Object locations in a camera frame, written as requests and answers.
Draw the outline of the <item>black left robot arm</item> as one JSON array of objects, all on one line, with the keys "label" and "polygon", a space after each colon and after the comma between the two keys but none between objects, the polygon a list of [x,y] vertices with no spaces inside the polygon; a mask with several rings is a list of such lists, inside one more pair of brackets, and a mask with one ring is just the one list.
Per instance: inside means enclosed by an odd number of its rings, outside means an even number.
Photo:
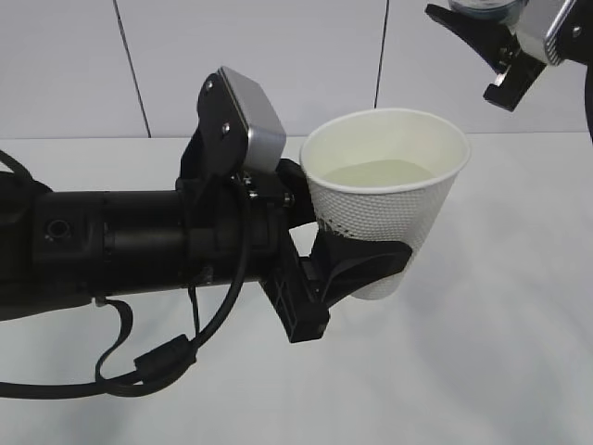
[{"label": "black left robot arm", "polygon": [[344,297],[400,273],[412,250],[322,229],[308,256],[290,232],[316,217],[301,169],[244,172],[193,198],[170,191],[55,192],[1,174],[1,316],[80,307],[95,299],[231,282],[248,236],[244,279],[257,281],[293,342],[322,337]]}]

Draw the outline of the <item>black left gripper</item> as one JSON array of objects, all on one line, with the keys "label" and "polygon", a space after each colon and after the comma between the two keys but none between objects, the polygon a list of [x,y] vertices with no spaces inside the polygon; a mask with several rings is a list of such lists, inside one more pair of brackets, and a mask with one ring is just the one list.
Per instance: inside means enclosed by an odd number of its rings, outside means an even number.
[{"label": "black left gripper", "polygon": [[379,300],[395,293],[413,249],[401,241],[364,241],[333,232],[316,234],[308,257],[298,254],[290,230],[316,222],[307,176],[291,159],[275,172],[237,173],[238,262],[231,303],[255,279],[291,343],[321,338],[327,307],[351,296]]}]

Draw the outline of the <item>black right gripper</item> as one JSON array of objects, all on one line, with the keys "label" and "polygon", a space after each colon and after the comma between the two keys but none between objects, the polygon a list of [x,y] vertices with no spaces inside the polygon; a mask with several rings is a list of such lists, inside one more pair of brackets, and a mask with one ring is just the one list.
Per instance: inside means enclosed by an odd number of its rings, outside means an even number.
[{"label": "black right gripper", "polygon": [[[513,111],[547,67],[524,53],[517,44],[510,23],[473,19],[449,6],[428,4],[425,14],[435,23],[454,33],[466,43],[497,74],[500,84],[486,88],[485,99],[500,108]],[[558,49],[563,62],[570,60],[587,68],[584,102],[585,110],[592,109],[592,3],[576,1],[558,35]]]}]

